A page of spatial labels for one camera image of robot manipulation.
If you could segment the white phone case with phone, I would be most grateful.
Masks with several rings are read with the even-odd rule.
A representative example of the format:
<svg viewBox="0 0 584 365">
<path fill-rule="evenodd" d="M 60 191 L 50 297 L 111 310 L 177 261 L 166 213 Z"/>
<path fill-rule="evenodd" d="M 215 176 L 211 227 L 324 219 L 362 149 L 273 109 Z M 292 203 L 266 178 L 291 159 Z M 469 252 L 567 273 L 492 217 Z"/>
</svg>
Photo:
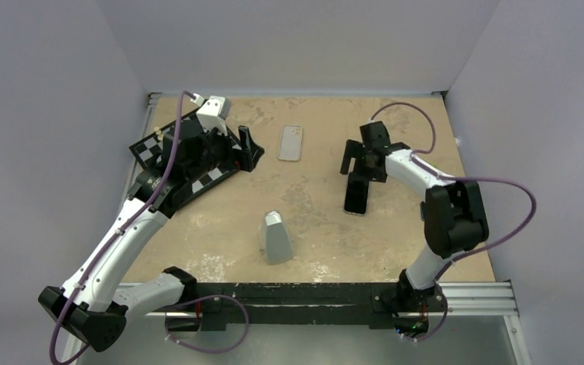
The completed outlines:
<svg viewBox="0 0 584 365">
<path fill-rule="evenodd" d="M 301 156 L 303 127 L 300 125 L 283 125 L 281 128 L 277 159 L 297 162 Z"/>
</svg>

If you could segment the black smartphone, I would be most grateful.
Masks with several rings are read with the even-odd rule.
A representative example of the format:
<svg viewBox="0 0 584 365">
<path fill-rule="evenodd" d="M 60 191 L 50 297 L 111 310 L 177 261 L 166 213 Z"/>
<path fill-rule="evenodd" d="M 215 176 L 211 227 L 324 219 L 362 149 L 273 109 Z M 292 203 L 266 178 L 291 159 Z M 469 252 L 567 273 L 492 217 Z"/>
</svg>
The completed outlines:
<svg viewBox="0 0 584 365">
<path fill-rule="evenodd" d="M 355 173 L 348 175 L 343 210 L 347 214 L 363 216 L 367 213 L 370 181 Z"/>
</svg>

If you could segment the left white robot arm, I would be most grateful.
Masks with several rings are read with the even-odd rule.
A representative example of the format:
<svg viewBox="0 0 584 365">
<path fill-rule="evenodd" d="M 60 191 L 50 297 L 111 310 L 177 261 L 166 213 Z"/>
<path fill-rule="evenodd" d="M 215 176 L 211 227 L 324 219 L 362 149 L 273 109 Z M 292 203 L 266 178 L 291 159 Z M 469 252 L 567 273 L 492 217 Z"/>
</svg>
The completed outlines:
<svg viewBox="0 0 584 365">
<path fill-rule="evenodd" d="M 39 303 L 57 330 L 87 349 L 109 349 L 138 317 L 157 309 L 198 309 L 196 279 L 171 266 L 155 279 L 120 290 L 148 241 L 181 208 L 232 174 L 256 168 L 264 155 L 247 126 L 222 132 L 197 122 L 172 124 L 132 184 L 118 217 L 85 263 L 62 285 L 45 287 Z"/>
</svg>

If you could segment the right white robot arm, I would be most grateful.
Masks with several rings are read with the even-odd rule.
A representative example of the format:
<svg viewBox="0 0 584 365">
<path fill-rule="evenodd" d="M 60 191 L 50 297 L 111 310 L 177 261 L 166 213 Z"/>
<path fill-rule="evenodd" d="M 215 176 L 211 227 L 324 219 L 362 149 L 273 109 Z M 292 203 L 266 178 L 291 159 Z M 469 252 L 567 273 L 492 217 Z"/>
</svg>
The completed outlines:
<svg viewBox="0 0 584 365">
<path fill-rule="evenodd" d="M 421 199 L 425 248 L 398 277 L 395 298 L 415 309 L 432 295 L 445 267 L 489 236 L 481 190 L 476 182 L 458 181 L 426 161 L 420 151 L 393 143 L 383 122 L 360 127 L 361 140 L 345 143 L 340 173 L 347 176 L 343 209 L 364 215 L 371 182 L 397 179 Z"/>
</svg>

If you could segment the grey tapered block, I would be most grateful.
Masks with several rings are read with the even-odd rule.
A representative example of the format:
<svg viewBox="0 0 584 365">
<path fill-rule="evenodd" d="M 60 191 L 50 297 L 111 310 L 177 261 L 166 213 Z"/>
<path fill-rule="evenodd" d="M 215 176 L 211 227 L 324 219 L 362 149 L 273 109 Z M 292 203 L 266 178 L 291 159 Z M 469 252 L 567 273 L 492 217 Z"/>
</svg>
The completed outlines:
<svg viewBox="0 0 584 365">
<path fill-rule="evenodd" d="M 259 244 L 268 265 L 280 265 L 295 256 L 292 239 L 279 211 L 265 213 L 259 226 Z"/>
</svg>

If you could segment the black white chessboard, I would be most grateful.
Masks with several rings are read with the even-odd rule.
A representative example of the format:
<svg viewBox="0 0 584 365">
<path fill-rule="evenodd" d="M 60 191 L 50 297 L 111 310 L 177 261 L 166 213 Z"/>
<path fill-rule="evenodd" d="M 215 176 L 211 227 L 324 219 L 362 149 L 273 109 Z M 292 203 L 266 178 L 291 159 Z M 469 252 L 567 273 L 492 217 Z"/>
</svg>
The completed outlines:
<svg viewBox="0 0 584 365">
<path fill-rule="evenodd" d="M 157 188 L 170 158 L 174 129 L 175 123 L 171 122 L 159 129 L 164 133 L 162 140 L 159 140 L 157 133 L 154 132 L 129 147 L 142 168 L 128 191 L 129 198 L 138 198 L 146 202 Z M 238 128 L 237 132 L 232 133 L 240 141 Z M 208 172 L 206 168 L 208 145 L 207 132 L 203 130 L 195 114 L 193 112 L 185 114 L 181 118 L 172 170 L 161 193 L 152 204 L 152 211 L 158 210 L 167 217 L 172 217 L 179 209 L 241 171 L 218 167 Z"/>
</svg>

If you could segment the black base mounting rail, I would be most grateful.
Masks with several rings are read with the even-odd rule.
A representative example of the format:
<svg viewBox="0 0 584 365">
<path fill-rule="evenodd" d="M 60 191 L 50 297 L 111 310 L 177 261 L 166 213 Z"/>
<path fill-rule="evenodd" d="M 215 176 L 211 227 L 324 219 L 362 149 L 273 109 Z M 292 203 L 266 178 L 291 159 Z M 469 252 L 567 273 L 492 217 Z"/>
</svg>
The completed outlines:
<svg viewBox="0 0 584 365">
<path fill-rule="evenodd" d="M 199 283 L 184 303 L 168 311 L 192 313 L 204 331 L 229 324 L 365 325 L 424 333 L 431 313 L 446 311 L 433 289 L 408 294 L 391 282 Z"/>
</svg>

